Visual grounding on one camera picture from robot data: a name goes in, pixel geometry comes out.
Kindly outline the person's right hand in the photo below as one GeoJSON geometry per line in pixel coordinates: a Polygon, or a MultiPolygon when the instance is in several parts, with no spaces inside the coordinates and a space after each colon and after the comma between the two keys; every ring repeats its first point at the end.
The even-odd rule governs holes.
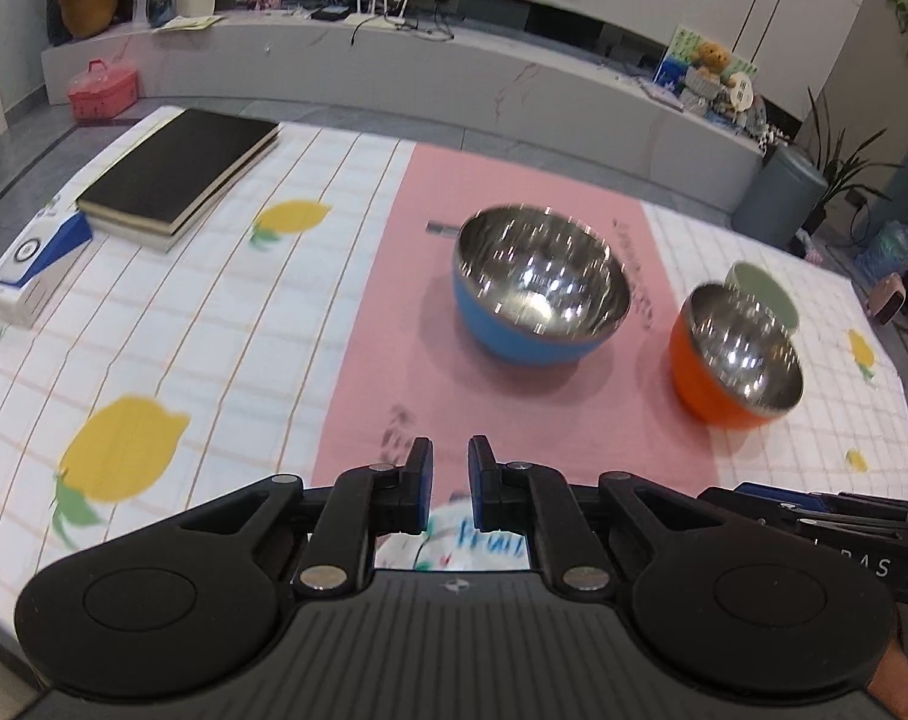
{"type": "Polygon", "coordinates": [[[893,637],[870,679],[869,692],[893,717],[908,720],[908,656],[893,637]]]}

